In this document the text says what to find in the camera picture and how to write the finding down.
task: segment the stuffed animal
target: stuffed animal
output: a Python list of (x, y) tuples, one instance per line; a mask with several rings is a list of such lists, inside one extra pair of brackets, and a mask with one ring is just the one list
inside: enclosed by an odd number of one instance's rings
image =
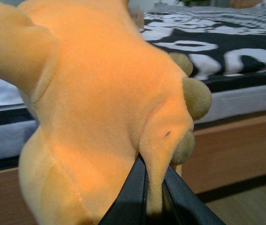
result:
[(192, 118), (210, 107), (208, 88), (143, 40), (128, 1), (0, 3), (0, 78), (40, 123), (19, 163), (40, 224), (98, 224), (139, 153), (159, 215), (166, 169), (191, 154)]

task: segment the black and white blanket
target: black and white blanket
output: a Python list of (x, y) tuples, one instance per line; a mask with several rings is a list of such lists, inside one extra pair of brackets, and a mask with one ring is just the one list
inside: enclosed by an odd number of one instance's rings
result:
[(266, 84), (266, 8), (159, 7), (144, 18), (144, 39), (188, 55), (211, 91)]

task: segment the bed frame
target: bed frame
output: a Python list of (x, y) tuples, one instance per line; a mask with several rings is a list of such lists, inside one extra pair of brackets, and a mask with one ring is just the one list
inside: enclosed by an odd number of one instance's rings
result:
[(230, 1), (230, 7), (231, 8), (250, 8), (258, 3), (260, 3), (262, 0), (231, 0)]
[[(266, 175), (265, 113), (199, 127), (194, 135), (194, 154), (177, 171), (196, 194)], [(0, 224), (36, 224), (21, 196), (18, 168), (0, 171)]]

